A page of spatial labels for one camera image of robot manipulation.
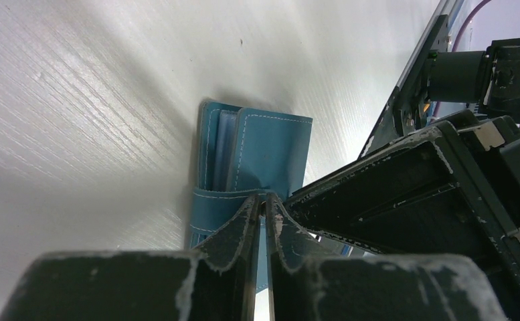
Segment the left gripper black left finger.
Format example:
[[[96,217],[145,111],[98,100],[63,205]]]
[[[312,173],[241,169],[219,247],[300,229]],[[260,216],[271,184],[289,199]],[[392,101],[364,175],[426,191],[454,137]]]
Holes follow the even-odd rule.
[[[62,251],[39,256],[1,320],[252,320],[260,199],[187,251]]]

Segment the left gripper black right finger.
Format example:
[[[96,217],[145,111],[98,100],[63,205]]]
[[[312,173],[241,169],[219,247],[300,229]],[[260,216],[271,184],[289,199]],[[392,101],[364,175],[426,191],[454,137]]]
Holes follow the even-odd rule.
[[[461,255],[333,255],[266,198],[273,320],[504,320],[487,279]]]

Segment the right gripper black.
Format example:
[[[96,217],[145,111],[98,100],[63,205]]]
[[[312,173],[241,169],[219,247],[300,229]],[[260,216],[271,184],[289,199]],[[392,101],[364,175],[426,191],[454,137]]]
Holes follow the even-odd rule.
[[[464,255],[520,320],[520,127],[463,110],[293,193],[291,217],[374,253]]]

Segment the teal card holder wallet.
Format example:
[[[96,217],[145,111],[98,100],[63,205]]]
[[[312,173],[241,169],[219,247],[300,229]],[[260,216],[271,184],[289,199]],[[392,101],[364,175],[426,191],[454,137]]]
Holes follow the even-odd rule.
[[[284,201],[303,186],[312,123],[211,100],[201,105],[190,246],[227,223],[249,195]]]

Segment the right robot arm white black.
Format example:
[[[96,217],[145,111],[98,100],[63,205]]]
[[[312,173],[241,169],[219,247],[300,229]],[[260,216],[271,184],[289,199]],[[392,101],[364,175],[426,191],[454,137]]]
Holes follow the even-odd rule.
[[[469,257],[520,320],[520,38],[433,51],[398,102],[475,105],[394,138],[287,202],[304,228],[374,253]]]

